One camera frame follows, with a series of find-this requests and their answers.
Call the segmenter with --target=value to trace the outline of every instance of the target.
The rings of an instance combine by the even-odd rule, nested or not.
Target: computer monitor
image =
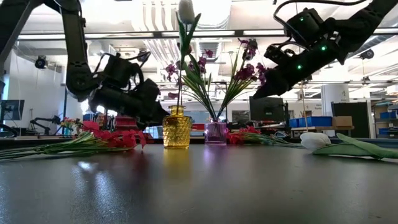
[[[0,102],[0,117],[5,121],[19,121],[22,119],[25,100],[2,100]]]
[[[284,102],[282,98],[265,97],[250,102],[250,120],[252,121],[285,121]]]

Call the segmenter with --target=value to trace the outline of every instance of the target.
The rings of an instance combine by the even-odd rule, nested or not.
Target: purple glass vase
[[[205,144],[225,146],[227,133],[226,123],[212,120],[211,123],[205,124]]]

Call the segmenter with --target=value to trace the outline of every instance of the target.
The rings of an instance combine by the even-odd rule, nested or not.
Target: cardboard box
[[[353,117],[351,116],[336,116],[331,121],[333,127],[350,127],[353,125]]]

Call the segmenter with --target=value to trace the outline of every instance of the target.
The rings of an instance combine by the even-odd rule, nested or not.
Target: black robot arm
[[[286,1],[284,5],[293,2],[318,2],[325,4],[353,5],[365,2],[336,2],[326,0]],[[284,25],[285,34],[290,37],[287,42],[272,44],[264,56],[278,66],[269,70],[266,83],[254,94],[254,98],[271,95],[282,95],[292,87],[306,79],[312,73],[328,65],[334,60],[344,64],[347,55],[362,46],[372,36],[383,18],[398,4],[398,0],[373,0],[349,19],[336,20],[328,18],[325,21],[314,9],[304,9],[296,16],[284,22],[274,14],[274,18]],[[293,51],[283,51],[283,46],[294,44],[304,50],[300,54]]]
[[[120,54],[109,55],[104,71],[92,73],[87,62],[85,19],[81,16],[79,0],[4,0],[0,5],[0,71],[31,12],[41,4],[62,15],[68,52],[66,86],[69,93],[80,102],[89,98],[94,111],[102,105],[136,118],[142,129],[161,125],[168,112],[156,100],[159,88],[152,80],[144,80],[141,71],[150,53],[128,59],[121,58]],[[145,57],[141,65],[130,62],[139,57]],[[125,90],[130,86],[130,78],[137,75],[139,84],[133,90]]]

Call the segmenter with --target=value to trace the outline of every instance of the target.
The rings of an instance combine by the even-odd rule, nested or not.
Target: desk
[[[397,163],[192,145],[0,163],[0,223],[396,223]]]
[[[347,127],[308,127],[308,131],[319,132],[319,131],[348,131],[348,136],[351,137],[351,130],[354,129],[354,126],[347,126]],[[305,132],[307,128],[292,128],[292,137],[295,137],[294,132]]]

